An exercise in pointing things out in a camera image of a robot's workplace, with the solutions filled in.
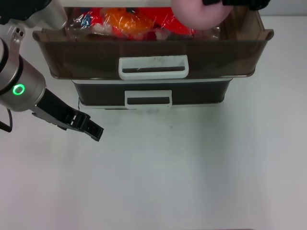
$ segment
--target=drawer handle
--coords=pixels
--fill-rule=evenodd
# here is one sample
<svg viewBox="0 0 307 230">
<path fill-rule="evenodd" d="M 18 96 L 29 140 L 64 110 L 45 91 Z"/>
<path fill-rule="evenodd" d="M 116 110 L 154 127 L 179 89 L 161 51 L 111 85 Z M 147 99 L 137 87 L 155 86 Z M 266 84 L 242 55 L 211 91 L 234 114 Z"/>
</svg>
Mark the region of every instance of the drawer handle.
<svg viewBox="0 0 307 230">
<path fill-rule="evenodd" d="M 118 72 L 125 81 L 182 79 L 189 74 L 188 56 L 121 57 Z"/>
<path fill-rule="evenodd" d="M 125 91 L 127 109 L 170 108 L 172 105 L 171 90 Z"/>
</svg>

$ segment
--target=closed drawer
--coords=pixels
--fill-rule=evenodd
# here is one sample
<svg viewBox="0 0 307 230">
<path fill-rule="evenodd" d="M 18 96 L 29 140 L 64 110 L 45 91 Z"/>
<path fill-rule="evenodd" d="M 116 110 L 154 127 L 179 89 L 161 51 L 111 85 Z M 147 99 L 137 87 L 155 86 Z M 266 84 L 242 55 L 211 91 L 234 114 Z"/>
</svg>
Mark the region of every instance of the closed drawer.
<svg viewBox="0 0 307 230">
<path fill-rule="evenodd" d="M 126 84 L 73 80 L 83 105 L 94 108 L 151 108 L 217 104 L 224 100 L 231 79 L 156 81 Z"/>
<path fill-rule="evenodd" d="M 71 40 L 65 30 L 36 31 L 33 37 L 57 79 L 120 80 L 120 58 L 153 56 L 186 56 L 189 71 L 184 77 L 206 79 L 252 75 L 273 30 L 264 29 L 257 11 L 235 7 L 222 23 L 218 41 L 125 41 L 112 37 Z M 159 75 L 161 70 L 150 70 L 155 71 Z"/>
</svg>

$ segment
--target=white table surface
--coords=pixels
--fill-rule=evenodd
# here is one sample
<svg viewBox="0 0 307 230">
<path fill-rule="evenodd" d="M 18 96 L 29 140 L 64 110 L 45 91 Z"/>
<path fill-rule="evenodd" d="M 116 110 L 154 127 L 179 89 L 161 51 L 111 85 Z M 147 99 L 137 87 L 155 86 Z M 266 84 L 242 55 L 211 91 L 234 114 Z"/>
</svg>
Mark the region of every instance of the white table surface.
<svg viewBox="0 0 307 230">
<path fill-rule="evenodd" d="M 86 110 L 105 128 L 99 143 L 13 113 L 0 132 L 0 229 L 305 230 L 307 17 L 263 22 L 275 37 L 219 106 Z M 21 54 L 77 107 L 31 33 Z"/>
</svg>

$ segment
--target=cable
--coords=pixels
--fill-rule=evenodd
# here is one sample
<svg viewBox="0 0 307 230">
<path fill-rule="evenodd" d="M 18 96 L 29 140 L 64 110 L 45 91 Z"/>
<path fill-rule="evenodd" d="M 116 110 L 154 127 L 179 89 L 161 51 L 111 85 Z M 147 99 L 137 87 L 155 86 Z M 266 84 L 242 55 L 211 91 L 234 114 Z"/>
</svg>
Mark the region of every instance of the cable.
<svg viewBox="0 0 307 230">
<path fill-rule="evenodd" d="M 4 124 L 3 122 L 0 121 L 0 129 L 4 130 L 5 132 L 10 133 L 13 130 L 13 118 L 12 118 L 12 113 L 9 109 L 8 113 L 9 113 L 9 118 L 10 118 L 10 126 Z"/>
</svg>

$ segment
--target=pink ball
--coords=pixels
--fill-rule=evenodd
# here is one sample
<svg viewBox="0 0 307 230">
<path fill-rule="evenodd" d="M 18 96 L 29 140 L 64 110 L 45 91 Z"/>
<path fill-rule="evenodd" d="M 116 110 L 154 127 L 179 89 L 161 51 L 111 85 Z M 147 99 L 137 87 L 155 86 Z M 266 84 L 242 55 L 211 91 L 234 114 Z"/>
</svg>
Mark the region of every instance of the pink ball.
<svg viewBox="0 0 307 230">
<path fill-rule="evenodd" d="M 172 0 L 171 5 L 178 20 L 195 30 L 208 30 L 217 26 L 233 9 L 233 6 L 224 6 L 222 2 L 205 6 L 202 0 Z"/>
</svg>

